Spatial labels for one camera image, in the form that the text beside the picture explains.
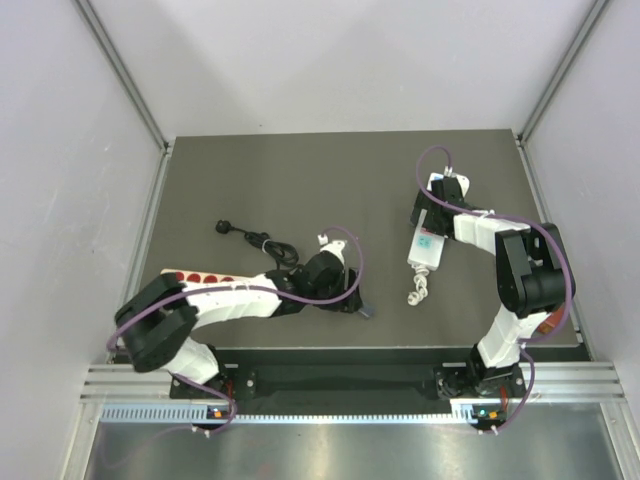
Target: gray tabletop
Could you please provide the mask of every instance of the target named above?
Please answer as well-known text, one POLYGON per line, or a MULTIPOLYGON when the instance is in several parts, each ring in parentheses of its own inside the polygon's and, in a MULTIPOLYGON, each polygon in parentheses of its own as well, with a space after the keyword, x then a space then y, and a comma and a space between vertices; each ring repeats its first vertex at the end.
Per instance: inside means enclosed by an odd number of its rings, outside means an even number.
MULTIPOLYGON (((429 296, 417 307, 407 304, 414 286, 407 255, 415 162, 434 144, 448 146, 455 171, 469 177, 471 203, 538 219, 508 130, 180 137, 143 284, 163 268, 247 276, 274 268, 241 234, 216 233, 218 219, 295 245, 302 262, 318 251, 324 227, 342 225, 361 240, 361 292, 376 309, 373 318, 307 307, 296 316, 209 325, 194 338, 217 347, 472 345, 500 304, 489 254, 448 241, 440 268, 429 276, 429 296)), ((444 163, 441 153, 426 161, 425 178, 442 172, 444 163)), ((357 263, 355 252, 347 261, 357 263)), ((571 325, 552 343, 577 344, 571 325)))

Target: aluminum frame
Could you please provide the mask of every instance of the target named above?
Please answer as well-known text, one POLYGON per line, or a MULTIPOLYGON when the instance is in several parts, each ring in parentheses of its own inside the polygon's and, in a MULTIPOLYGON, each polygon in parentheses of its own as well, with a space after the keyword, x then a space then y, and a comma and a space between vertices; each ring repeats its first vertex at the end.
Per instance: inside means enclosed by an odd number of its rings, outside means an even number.
MULTIPOLYGON (((130 277, 123 292, 123 297, 126 298, 130 296, 139 285, 140 273, 146 257, 150 234, 153 230, 164 179, 166 177, 167 165, 171 156, 171 149, 138 90, 133 77, 127 70, 95 9, 91 5, 91 1, 72 0, 72 2, 76 5, 82 18, 86 21, 96 42, 112 66, 124 92, 127 94, 143 123, 149 130, 149 134, 164 153, 150 193, 145 218, 142 223, 134 260, 131 266, 130 277)), ((517 142, 518 147, 525 162, 525 169, 530 179, 534 197, 536 198, 536 204, 543 218, 548 218, 549 209, 539 190, 535 171, 530 165, 527 141, 555 97, 562 81, 570 71, 575 59, 585 46, 597 21, 601 18, 609 3, 610 0, 596 0, 593 2, 582 26, 550 78, 539 101, 525 123, 522 132, 516 137, 519 140, 519 142, 517 142)), ((522 365, 525 378, 529 375, 528 368, 528 365, 522 365)), ((617 380, 617 374, 615 373, 613 365, 607 362, 562 362, 556 364, 540 363, 538 364, 538 368, 540 369, 540 373, 536 382, 537 387, 530 401, 600 403, 624 478, 629 480, 640 478, 640 437, 633 418, 631 417, 631 412, 624 397, 622 387, 617 380)), ((130 367, 113 365, 92 366, 89 369, 87 382, 85 382, 85 387, 81 395, 75 433, 59 478, 65 480, 81 480, 85 477, 99 420, 102 418, 105 405, 112 405, 114 400, 124 401, 127 399, 129 402, 133 400, 134 404, 135 402, 153 403, 155 405, 197 404, 197 402, 189 401, 169 401, 169 385, 169 374, 163 371, 147 375, 138 375, 132 372, 130 367)), ((457 408, 455 406, 457 403, 462 405, 464 401, 453 402, 454 410, 457 408)), ((212 405, 212 401, 207 401, 207 404, 212 405)), ((246 418, 243 419, 243 422, 264 422, 264 420, 263 418, 246 418)), ((317 419, 294 420, 316 421, 317 419)), ((339 421, 338 418, 325 420, 329 422, 339 421)), ((366 418, 364 420, 371 421, 376 419, 366 418)), ((394 420, 401 421, 402 418, 396 418, 394 420)))

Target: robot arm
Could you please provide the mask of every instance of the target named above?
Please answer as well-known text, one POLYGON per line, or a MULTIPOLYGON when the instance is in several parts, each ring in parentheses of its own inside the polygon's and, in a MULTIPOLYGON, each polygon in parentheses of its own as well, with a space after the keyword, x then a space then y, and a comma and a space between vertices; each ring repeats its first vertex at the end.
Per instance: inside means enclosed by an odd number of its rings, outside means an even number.
MULTIPOLYGON (((544 237, 528 225, 488 217, 490 212, 467 204, 464 187, 455 177, 445 176, 431 182, 436 198, 478 215, 453 212, 431 202, 422 192, 415 208, 426 207, 423 222, 426 230, 495 255, 502 304, 489 332, 473 347, 464 378, 445 379, 447 396, 458 396, 470 389, 482 395, 507 382, 518 368, 520 341, 530 338, 562 306, 565 294, 560 262, 544 237)), ((542 227, 564 253, 557 227, 553 224, 542 227)), ((575 293, 573 277, 571 280, 575 293)))
MULTIPOLYGON (((345 268, 344 241, 324 244, 306 265, 293 271, 272 270, 251 279, 226 282, 226 291, 216 291, 181 298, 151 312, 122 335, 133 367, 138 372, 166 368, 189 380, 215 389, 225 383, 225 371, 215 349, 189 338, 197 328, 210 323, 244 317, 277 317, 298 313, 304 303, 280 297, 275 291, 309 299, 330 299, 344 293, 357 277, 354 269, 345 268)), ((174 274, 156 277, 116 313, 119 327, 135 315, 180 292, 202 289, 201 284, 179 282, 174 274)), ((365 316, 369 311, 360 298, 359 289, 344 300, 319 305, 326 310, 365 316)))

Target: white wall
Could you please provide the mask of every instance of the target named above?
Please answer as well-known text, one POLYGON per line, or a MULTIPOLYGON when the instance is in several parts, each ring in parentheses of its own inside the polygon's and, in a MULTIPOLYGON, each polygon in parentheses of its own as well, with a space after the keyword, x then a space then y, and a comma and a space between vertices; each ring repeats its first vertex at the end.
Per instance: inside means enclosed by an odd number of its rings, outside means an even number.
POLYGON ((168 136, 519 130, 592 0, 93 0, 168 136))
POLYGON ((70 1, 0 2, 0 66, 0 478, 52 479, 159 152, 70 1))
POLYGON ((593 347, 640 423, 640 3, 611 2, 530 147, 593 347))

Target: purple cable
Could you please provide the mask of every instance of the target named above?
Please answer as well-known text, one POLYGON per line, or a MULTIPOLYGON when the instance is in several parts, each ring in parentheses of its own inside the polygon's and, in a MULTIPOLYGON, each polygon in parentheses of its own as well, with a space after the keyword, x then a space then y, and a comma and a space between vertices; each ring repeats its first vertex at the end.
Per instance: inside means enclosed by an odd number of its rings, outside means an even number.
MULTIPOLYGON (((333 230, 342 232, 345 235, 347 235, 349 238, 351 238, 351 240, 356 246, 356 250, 358 251, 358 257, 360 259, 360 267, 358 269, 358 275, 355 281, 353 282, 353 285, 351 285, 351 287, 342 295, 338 295, 337 297, 329 298, 326 300, 312 300, 310 298, 304 298, 304 297, 299 297, 298 295, 292 295, 291 293, 280 292, 279 290, 269 288, 269 287, 261 287, 258 285, 248 285, 246 288, 248 288, 249 290, 256 290, 259 292, 275 293, 280 297, 288 298, 289 300, 295 300, 296 302, 306 303, 308 305, 329 305, 331 303, 336 303, 344 300, 353 292, 355 292, 356 288, 358 288, 358 285, 360 285, 360 280, 362 279, 362 272, 364 271, 364 255, 362 253, 362 248, 360 247, 360 243, 358 242, 358 237, 356 237, 353 233, 351 233, 346 228, 334 225, 334 226, 325 228, 322 234, 324 235, 327 232, 330 232, 333 230)), ((124 332, 126 332, 129 328, 131 328, 133 325, 138 323, 140 320, 145 318, 150 313, 153 313, 156 310, 161 309, 165 305, 168 305, 182 298, 190 297, 191 295, 200 295, 203 293, 213 293, 213 292, 228 292, 235 289, 236 289, 235 287, 231 287, 228 285, 220 285, 216 287, 205 287, 205 288, 199 288, 197 290, 191 290, 188 292, 176 293, 175 295, 171 295, 170 297, 160 300, 159 302, 154 303, 150 307, 145 308, 142 312, 138 313, 133 318, 131 318, 130 320, 123 323, 120 327, 118 327, 116 331, 113 333, 113 335, 109 337, 109 340, 107 340, 107 349, 111 352, 116 351, 116 342, 124 332)))
MULTIPOLYGON (((430 148, 427 148, 425 152, 418 159, 418 162, 416 163, 416 180, 418 181, 418 186, 420 187, 420 190, 422 190, 422 193, 424 193, 429 198, 429 200, 445 208, 448 208, 449 210, 452 210, 454 212, 466 213, 468 215, 474 215, 476 217, 482 216, 483 215, 482 213, 474 212, 472 210, 467 210, 466 208, 460 208, 455 205, 451 205, 447 202, 443 202, 439 198, 436 198, 429 190, 427 190, 424 183, 422 183, 422 177, 420 175, 420 166, 422 165, 422 161, 425 159, 425 157, 435 150, 444 150, 449 160, 449 163, 448 163, 449 169, 451 169, 452 167, 451 154, 449 153, 449 150, 447 150, 441 145, 434 145, 430 148)), ((567 323, 567 319, 569 318, 569 312, 571 311, 571 293, 572 293, 571 274, 569 273, 569 264, 567 263, 567 260, 565 259, 562 253, 562 250, 560 250, 560 247, 558 246, 556 241, 553 239, 551 235, 549 235, 549 233, 544 228, 542 228, 539 224, 532 222, 527 218, 519 217, 517 215, 496 215, 496 214, 490 214, 490 215, 487 215, 487 217, 495 218, 498 220, 507 220, 510 222, 524 223, 525 225, 529 225, 531 228, 536 230, 538 233, 540 233, 544 237, 547 243, 551 246, 553 253, 556 254, 556 257, 558 257, 558 260, 560 262, 560 268, 562 269, 562 276, 564 278, 564 285, 565 285, 564 311, 562 312, 562 317, 560 318, 560 321, 554 327, 554 329, 551 330, 549 333, 546 333, 536 338, 520 339, 520 343, 539 343, 545 340, 549 340, 552 337, 555 337, 560 332, 560 330, 562 330, 562 327, 564 327, 564 325, 567 323)))
MULTIPOLYGON (((227 418, 227 421, 222 424, 221 426, 219 426, 218 428, 216 428, 215 430, 209 430, 211 432, 212 435, 217 435, 221 432, 223 432, 224 430, 226 430, 227 428, 229 428, 229 425, 231 425, 231 422, 233 421, 233 419, 236 417, 236 414, 238 413, 238 407, 236 406, 236 402, 234 402, 229 396, 225 395, 222 392, 219 392, 218 390, 215 390, 213 388, 207 387, 205 385, 200 385, 199 383, 196 383, 192 380, 189 380, 188 378, 182 376, 182 375, 178 375, 178 374, 174 374, 174 377, 177 378, 178 380, 180 380, 183 383, 186 383, 188 385, 191 385, 192 387, 195 388, 199 388, 200 390, 203 390, 205 392, 208 392, 218 398, 221 398, 222 400, 225 400, 229 403, 230 407, 231 407, 231 411, 229 412, 229 417, 227 418)), ((155 442, 156 440, 158 440, 161 437, 164 437, 165 435, 169 434, 169 433, 173 433, 173 432, 177 432, 180 430, 191 430, 191 426, 190 425, 178 425, 175 427, 169 427, 166 428, 164 430, 161 430, 160 432, 156 433, 155 435, 153 435, 152 437, 150 437, 148 440, 146 440, 145 442, 141 443, 140 445, 138 445, 135 450, 133 452, 131 452, 129 455, 127 455, 126 457, 118 460, 117 462, 111 463, 107 460, 107 454, 106 454, 106 447, 105 447, 105 443, 103 441, 103 439, 101 438, 100 441, 102 442, 100 444, 100 458, 102 460, 102 465, 104 466, 104 468, 106 468, 107 470, 116 470, 120 467, 122 467, 125 463, 129 462, 133 457, 135 457, 136 455, 138 455, 142 450, 144 450, 145 448, 147 448, 149 445, 151 445, 153 442, 155 442)))

